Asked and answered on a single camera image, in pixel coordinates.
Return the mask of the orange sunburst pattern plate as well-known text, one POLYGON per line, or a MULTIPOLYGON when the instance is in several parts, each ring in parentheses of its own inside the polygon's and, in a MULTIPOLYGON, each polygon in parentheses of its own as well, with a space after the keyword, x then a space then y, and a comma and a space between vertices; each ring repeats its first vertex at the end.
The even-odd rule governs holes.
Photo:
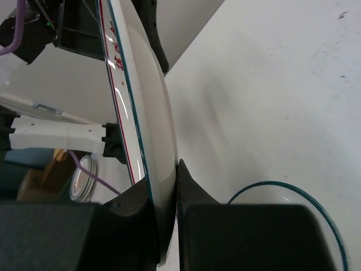
POLYGON ((97 1, 96 11, 129 176, 132 183, 146 183, 155 210, 159 265, 164 265, 175 220, 178 165, 164 74, 131 1, 97 1))

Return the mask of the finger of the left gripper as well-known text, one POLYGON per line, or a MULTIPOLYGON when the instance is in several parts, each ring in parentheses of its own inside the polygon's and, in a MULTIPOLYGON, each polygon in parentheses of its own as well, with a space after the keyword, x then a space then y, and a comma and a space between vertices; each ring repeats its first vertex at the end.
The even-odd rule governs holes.
POLYGON ((132 0, 135 10, 142 22, 149 43, 160 64, 163 74, 169 71, 169 62, 162 48, 156 23, 156 0, 132 0))

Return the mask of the white green-rimmed plate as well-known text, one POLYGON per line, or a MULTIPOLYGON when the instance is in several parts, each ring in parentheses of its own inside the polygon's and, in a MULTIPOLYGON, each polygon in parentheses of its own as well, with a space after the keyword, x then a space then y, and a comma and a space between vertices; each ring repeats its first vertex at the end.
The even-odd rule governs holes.
POLYGON ((301 188, 281 181, 261 181, 239 190, 229 204, 293 204, 305 206, 315 216, 337 270, 350 270, 342 235, 324 207, 301 188))

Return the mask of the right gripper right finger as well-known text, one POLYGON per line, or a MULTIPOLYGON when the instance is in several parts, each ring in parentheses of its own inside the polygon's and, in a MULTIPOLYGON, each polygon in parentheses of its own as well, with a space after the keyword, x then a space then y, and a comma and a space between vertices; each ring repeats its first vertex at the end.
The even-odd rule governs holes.
POLYGON ((177 169, 181 270, 336 270, 309 209, 293 204, 222 204, 177 169))

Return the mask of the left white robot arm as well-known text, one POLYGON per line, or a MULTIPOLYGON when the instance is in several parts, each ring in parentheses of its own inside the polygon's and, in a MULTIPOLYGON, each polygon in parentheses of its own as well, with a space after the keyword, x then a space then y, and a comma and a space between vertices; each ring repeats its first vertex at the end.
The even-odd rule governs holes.
POLYGON ((97 1, 98 39, 117 122, 91 125, 1 113, 9 149, 54 147, 117 157, 144 168, 176 161, 168 62, 156 29, 156 1, 97 1))

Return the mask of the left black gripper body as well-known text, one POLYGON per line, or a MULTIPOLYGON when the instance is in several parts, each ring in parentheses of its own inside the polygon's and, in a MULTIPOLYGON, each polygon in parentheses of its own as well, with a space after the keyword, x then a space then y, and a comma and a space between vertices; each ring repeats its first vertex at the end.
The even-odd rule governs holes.
POLYGON ((18 1, 1 22, 1 55, 31 64, 48 44, 103 60, 96 1, 18 1))

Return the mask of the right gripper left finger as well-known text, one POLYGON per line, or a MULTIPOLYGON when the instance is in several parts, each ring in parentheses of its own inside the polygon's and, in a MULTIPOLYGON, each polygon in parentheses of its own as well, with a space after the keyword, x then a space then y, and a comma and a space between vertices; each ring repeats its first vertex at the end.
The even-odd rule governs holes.
POLYGON ((106 204, 1 203, 2 270, 155 270, 145 180, 106 204))

